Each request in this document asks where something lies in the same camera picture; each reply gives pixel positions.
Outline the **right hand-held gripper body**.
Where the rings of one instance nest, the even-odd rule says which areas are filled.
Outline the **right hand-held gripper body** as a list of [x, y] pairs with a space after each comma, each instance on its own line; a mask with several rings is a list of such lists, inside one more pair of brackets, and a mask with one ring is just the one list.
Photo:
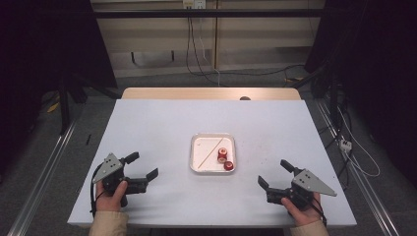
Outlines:
[[287, 198], [298, 209], [305, 209], [314, 198], [315, 193], [336, 197], [337, 193], [319, 177], [308, 169], [294, 166], [284, 166], [289, 173], [293, 173], [291, 186], [287, 189], [271, 188], [266, 184], [267, 202], [281, 205], [281, 200]]

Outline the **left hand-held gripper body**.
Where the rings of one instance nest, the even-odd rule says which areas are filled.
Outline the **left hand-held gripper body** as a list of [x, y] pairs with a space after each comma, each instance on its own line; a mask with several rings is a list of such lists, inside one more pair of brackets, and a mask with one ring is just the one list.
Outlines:
[[91, 183], [101, 181], [106, 192], [113, 194], [122, 181], [128, 183], [128, 188], [121, 200], [121, 207], [128, 204], [127, 195], [144, 193], [147, 190], [149, 181], [146, 176], [143, 178], [129, 178], [124, 174], [124, 167], [127, 163], [125, 157], [117, 158], [114, 153], [108, 154], [103, 162], [94, 170]]

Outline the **white rectangular tray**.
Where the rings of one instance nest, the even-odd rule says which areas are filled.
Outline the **white rectangular tray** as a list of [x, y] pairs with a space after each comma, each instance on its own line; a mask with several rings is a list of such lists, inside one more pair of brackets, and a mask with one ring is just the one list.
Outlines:
[[[219, 146], [214, 150], [211, 156], [199, 169], [198, 166], [205, 159], [206, 155], [210, 152], [219, 139], [223, 138]], [[218, 163], [217, 157], [218, 150], [220, 148], [226, 148], [228, 154], [227, 160], [234, 164], [234, 168], [230, 171], [224, 169], [224, 163]], [[226, 133], [214, 133], [214, 134], [197, 134], [191, 141], [191, 153], [190, 153], [190, 168], [198, 174], [229, 174], [237, 167], [237, 157], [234, 138]]]

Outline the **thin wooden skewer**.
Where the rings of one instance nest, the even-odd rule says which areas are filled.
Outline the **thin wooden skewer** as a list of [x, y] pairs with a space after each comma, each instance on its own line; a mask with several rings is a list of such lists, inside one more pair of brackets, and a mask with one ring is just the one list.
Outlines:
[[198, 166], [199, 169], [206, 162], [206, 160], [211, 156], [211, 154], [214, 152], [214, 150], [219, 146], [219, 144], [222, 142], [222, 140], [223, 140], [223, 138], [219, 139], [219, 141], [217, 142], [217, 144], [214, 147], [212, 147], [212, 149], [210, 150], [210, 152], [206, 155], [205, 159]]

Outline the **person's right hand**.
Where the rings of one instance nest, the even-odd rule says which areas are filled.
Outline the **person's right hand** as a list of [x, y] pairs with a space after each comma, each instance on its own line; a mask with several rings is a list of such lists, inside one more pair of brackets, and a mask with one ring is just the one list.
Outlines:
[[305, 210], [300, 210], [286, 198], [282, 198], [281, 202], [294, 218], [296, 226], [304, 226], [322, 220], [321, 215], [311, 206]]

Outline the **person's left hand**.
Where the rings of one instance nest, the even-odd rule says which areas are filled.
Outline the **person's left hand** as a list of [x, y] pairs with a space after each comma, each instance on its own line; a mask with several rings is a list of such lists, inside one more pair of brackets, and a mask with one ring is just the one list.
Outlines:
[[115, 192], [110, 194], [105, 191], [101, 181], [96, 183], [96, 210], [97, 211], [120, 211], [121, 200], [126, 192], [128, 183], [122, 181]]

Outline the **white table cover board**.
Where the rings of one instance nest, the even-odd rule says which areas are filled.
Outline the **white table cover board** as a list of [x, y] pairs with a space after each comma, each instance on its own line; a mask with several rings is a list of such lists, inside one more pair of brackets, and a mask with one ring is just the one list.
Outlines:
[[[235, 140], [230, 174], [198, 174], [189, 164], [194, 135], [226, 133]], [[355, 217], [302, 100], [117, 101], [93, 160], [109, 154], [140, 157], [125, 168], [130, 178], [157, 169], [143, 194], [129, 197], [129, 222], [142, 227], [286, 227], [283, 206], [270, 204], [258, 179], [274, 188], [290, 185], [287, 160], [307, 168], [336, 192], [322, 206], [330, 227], [353, 226]]]

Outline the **black metal stand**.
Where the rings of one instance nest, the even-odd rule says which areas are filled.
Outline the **black metal stand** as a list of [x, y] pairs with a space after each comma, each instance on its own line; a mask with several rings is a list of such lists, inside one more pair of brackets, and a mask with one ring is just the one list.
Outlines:
[[61, 105], [61, 135], [64, 135], [71, 124], [69, 98], [76, 103], [85, 103], [88, 99], [87, 94], [84, 92], [82, 82], [76, 75], [63, 74], [59, 80], [59, 97]]

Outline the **light wooden table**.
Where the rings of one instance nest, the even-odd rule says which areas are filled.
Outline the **light wooden table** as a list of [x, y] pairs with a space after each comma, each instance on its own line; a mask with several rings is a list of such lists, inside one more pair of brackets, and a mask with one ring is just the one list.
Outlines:
[[123, 99], [300, 100], [295, 88], [126, 88]]

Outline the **black curtain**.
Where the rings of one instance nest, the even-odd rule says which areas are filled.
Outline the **black curtain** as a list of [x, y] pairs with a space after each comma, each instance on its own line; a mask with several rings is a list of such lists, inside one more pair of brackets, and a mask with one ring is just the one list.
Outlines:
[[325, 0], [305, 69], [326, 63], [392, 164], [417, 188], [417, 0]]
[[117, 86], [91, 0], [0, 0], [0, 175], [49, 91]]

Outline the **aluminium floor rail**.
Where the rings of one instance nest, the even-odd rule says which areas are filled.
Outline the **aluminium floor rail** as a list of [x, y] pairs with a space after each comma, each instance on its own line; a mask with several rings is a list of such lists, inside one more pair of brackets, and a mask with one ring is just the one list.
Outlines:
[[[336, 128], [330, 121], [329, 109], [326, 106], [326, 103], [323, 101], [315, 101], [315, 103], [317, 104], [318, 109], [328, 126], [329, 133], [335, 140], [335, 144], [339, 146], [338, 142], [340, 139], [337, 138]], [[348, 161], [346, 166], [348, 166], [347, 168], [350, 170], [351, 176], [357, 183], [375, 220], [382, 229], [383, 234], [385, 236], [399, 236], [399, 231], [397, 230], [392, 217], [368, 179], [370, 176], [364, 173], [364, 170], [360, 167], [360, 164], [357, 162], [353, 153], [351, 154], [351, 157], [349, 157], [346, 151], [342, 152], [341, 155], [343, 161]]]
[[23, 207], [19, 211], [17, 218], [12, 224], [7, 236], [26, 236], [31, 221], [40, 206], [68, 142], [73, 136], [76, 125], [76, 121], [71, 122], [65, 132], [59, 136], [59, 139], [53, 151], [49, 155], [40, 176], [37, 178], [32, 190], [30, 191], [29, 197], [26, 199]]

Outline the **black horizontal frame bar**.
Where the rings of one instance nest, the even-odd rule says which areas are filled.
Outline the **black horizontal frame bar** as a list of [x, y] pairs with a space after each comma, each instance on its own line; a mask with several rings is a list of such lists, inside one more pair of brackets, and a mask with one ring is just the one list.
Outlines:
[[322, 17], [327, 13], [323, 9], [278, 9], [278, 10], [120, 10], [95, 11], [101, 19], [127, 18], [309, 18]]

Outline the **white wall socket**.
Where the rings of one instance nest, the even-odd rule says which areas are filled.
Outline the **white wall socket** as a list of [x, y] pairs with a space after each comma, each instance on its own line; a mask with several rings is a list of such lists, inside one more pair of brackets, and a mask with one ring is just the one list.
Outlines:
[[184, 9], [203, 10], [207, 7], [206, 0], [182, 0]]

